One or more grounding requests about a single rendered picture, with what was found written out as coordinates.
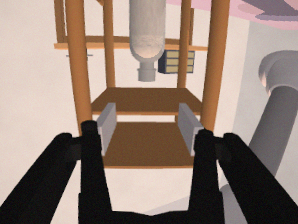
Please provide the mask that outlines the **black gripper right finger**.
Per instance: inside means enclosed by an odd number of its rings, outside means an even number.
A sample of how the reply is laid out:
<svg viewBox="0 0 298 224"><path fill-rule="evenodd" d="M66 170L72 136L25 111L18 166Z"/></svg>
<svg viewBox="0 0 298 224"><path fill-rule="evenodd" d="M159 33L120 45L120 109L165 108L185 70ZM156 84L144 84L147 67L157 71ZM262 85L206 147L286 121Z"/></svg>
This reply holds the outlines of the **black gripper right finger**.
<svg viewBox="0 0 298 224"><path fill-rule="evenodd" d="M178 127L195 155L188 224L225 224L217 160L248 224L298 224L297 204L237 134L214 136L186 103L179 103Z"/></svg>

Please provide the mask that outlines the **beige bottle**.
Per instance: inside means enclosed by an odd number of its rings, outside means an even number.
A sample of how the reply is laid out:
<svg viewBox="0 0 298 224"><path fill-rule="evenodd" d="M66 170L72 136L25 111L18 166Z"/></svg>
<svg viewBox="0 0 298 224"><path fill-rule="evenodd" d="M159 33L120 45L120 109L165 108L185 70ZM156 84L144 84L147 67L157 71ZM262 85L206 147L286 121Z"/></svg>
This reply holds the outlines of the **beige bottle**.
<svg viewBox="0 0 298 224"><path fill-rule="evenodd" d="M129 0L129 48L140 62L138 81L154 82L165 49L166 0Z"/></svg>

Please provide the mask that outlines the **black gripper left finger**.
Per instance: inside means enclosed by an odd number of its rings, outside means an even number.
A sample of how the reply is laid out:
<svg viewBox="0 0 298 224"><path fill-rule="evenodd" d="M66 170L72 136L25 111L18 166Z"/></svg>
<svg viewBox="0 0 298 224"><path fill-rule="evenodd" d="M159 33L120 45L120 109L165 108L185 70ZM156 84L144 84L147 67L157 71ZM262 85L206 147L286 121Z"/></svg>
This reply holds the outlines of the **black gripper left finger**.
<svg viewBox="0 0 298 224"><path fill-rule="evenodd" d="M81 123L82 141L56 135L0 206L0 224L50 224L79 160L78 224L115 224L102 156L116 124L108 103L96 121Z"/></svg>

